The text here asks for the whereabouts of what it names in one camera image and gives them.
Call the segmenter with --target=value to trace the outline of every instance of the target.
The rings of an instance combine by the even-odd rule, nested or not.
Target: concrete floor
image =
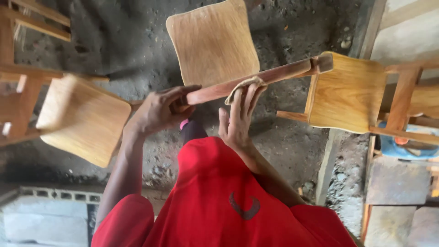
[[[43,0],[72,20],[72,41],[27,30],[16,45],[16,63],[74,72],[107,74],[99,84],[120,97],[143,99],[150,91],[183,85],[166,19],[219,0]],[[361,0],[265,0],[249,13],[261,70],[326,50],[347,54],[341,39],[352,36]],[[310,78],[270,85],[255,109],[251,136],[261,153],[294,187],[316,181],[327,130],[276,118],[276,110],[303,111]],[[44,100],[42,90],[37,116]],[[218,132],[223,99],[199,105],[194,119],[209,135]],[[170,189],[178,175],[182,147],[177,128],[150,136],[144,144],[147,187]],[[6,179],[26,182],[104,184],[111,172],[40,139],[0,149]]]

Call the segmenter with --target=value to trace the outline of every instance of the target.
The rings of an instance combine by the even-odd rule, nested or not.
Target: cloth rag
[[[261,78],[259,78],[258,76],[254,76],[254,77],[252,77],[252,78],[246,79],[246,80],[240,82],[238,85],[236,85],[236,87],[232,90],[232,92],[231,92],[231,93],[229,94],[229,96],[226,98],[226,101],[224,102],[224,104],[226,104],[226,105],[231,105],[232,102],[233,102],[233,95],[235,94],[235,91],[236,91],[238,88],[245,87],[245,86],[248,86],[248,85],[253,84],[253,83],[257,84],[258,87],[263,87],[263,86],[266,86],[266,85],[267,85],[267,83],[265,83],[265,81],[263,81],[263,80],[262,80]]]

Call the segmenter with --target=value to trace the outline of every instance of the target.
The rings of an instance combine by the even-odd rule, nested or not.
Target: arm
[[[259,96],[266,87],[252,84],[235,91],[230,108],[230,123],[227,111],[219,109],[219,135],[231,147],[253,173],[261,187],[288,207],[305,204],[305,201],[285,181],[273,166],[259,153],[248,137],[250,120]]]
[[[122,144],[116,163],[105,187],[96,216],[95,230],[100,223],[127,195],[142,191],[143,144],[147,136],[174,127],[188,118],[195,110],[191,106],[183,113],[172,114],[169,105],[179,97],[200,89],[198,85],[174,87],[152,92],[123,129]]]

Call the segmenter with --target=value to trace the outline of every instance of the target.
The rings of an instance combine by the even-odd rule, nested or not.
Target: black pants
[[[183,138],[184,145],[190,140],[201,139],[208,137],[208,135],[203,129],[203,126],[193,120],[190,120],[181,130],[181,137]]]

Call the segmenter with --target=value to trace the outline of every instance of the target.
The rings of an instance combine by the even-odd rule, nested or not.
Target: red shirt
[[[92,246],[355,246],[333,210],[288,208],[217,137],[188,142],[178,162],[177,183],[155,222],[148,199],[129,195],[101,223]]]

